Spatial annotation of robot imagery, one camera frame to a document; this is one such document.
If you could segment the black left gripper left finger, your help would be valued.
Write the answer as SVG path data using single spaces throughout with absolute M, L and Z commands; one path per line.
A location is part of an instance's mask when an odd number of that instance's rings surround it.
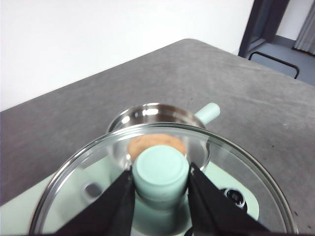
M 57 230 L 55 236 L 129 236 L 135 207 L 131 171 L 119 177 L 86 209 Z

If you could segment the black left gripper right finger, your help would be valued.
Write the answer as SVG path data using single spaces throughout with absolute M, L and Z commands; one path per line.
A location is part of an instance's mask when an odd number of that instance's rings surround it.
M 195 236 L 271 236 L 272 233 L 237 207 L 190 164 L 188 200 Z

